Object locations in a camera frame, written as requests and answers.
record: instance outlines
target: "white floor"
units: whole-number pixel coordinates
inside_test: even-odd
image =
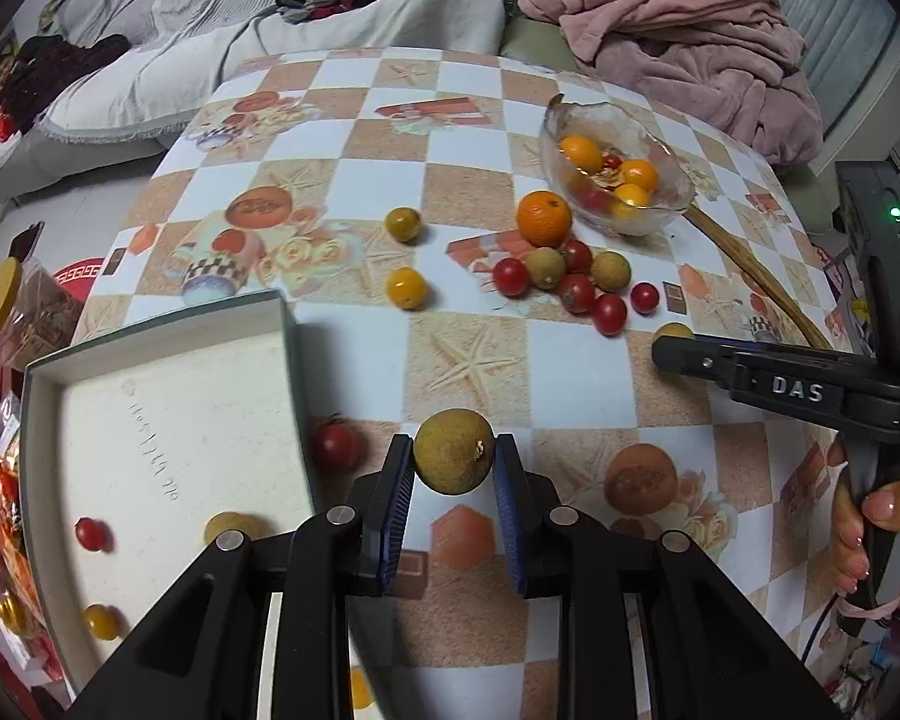
[[[120,221],[161,158],[100,167],[27,194],[19,207],[0,206],[0,262],[10,241],[39,221],[44,229],[34,255],[51,273],[88,257],[106,256]]]

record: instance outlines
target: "hand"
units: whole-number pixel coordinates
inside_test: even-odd
[[[847,459],[844,444],[837,439],[827,453],[828,466],[840,466]],[[830,519],[830,571],[838,589],[855,592],[857,581],[869,574],[869,562],[861,546],[864,520],[869,519],[886,531],[900,531],[900,482],[893,482],[864,499],[863,516],[850,497],[847,470],[840,475],[833,494]]]

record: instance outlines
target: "plastic jar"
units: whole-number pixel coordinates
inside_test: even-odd
[[[24,370],[66,348],[82,311],[38,261],[7,257],[0,265],[0,365]]]

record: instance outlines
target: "glass bowl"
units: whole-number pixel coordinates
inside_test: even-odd
[[[623,159],[645,159],[660,177],[658,189],[647,207],[631,206],[613,190],[599,186],[560,150],[568,135],[583,135]],[[697,190],[679,158],[660,138],[655,138],[623,108],[613,103],[564,103],[557,95],[547,105],[540,130],[540,163],[551,188],[563,197],[574,215],[589,224],[622,235],[648,235],[662,229],[690,207]]]

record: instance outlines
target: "white blanket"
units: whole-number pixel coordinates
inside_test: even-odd
[[[434,47],[496,53],[503,0],[378,0],[289,25],[266,12],[159,50],[132,50],[66,89],[40,129],[68,143],[115,143],[178,132],[242,62],[342,47]]]

